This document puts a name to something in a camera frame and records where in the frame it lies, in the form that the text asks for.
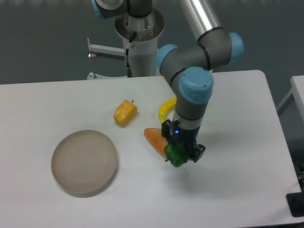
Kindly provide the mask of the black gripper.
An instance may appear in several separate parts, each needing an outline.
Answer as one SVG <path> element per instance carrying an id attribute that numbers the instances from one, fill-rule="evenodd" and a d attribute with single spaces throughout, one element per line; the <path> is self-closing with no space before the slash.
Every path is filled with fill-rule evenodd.
<path id="1" fill-rule="evenodd" d="M 175 142 L 183 144 L 189 154 L 189 159 L 197 162 L 206 150 L 204 145 L 197 144 L 196 141 L 200 127 L 186 130 L 178 127 L 179 123 L 179 120 L 165 120 L 161 125 L 161 135 L 168 143 Z"/>

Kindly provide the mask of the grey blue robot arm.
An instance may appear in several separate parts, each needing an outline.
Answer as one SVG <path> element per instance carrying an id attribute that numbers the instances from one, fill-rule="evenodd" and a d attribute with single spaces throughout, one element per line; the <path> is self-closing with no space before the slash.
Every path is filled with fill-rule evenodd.
<path id="1" fill-rule="evenodd" d="M 242 58 L 241 37 L 224 30 L 207 0 L 180 1 L 197 42 L 185 49 L 173 44 L 157 46 L 164 19 L 150 0 L 94 0 L 91 3 L 98 18 L 115 18 L 115 29 L 124 41 L 127 76 L 160 73 L 177 97 L 173 119 L 161 120 L 161 136 L 167 142 L 166 160 L 175 167 L 188 161 L 197 162 L 205 151 L 205 146 L 197 143 L 196 138 L 212 95 L 211 70 Z"/>

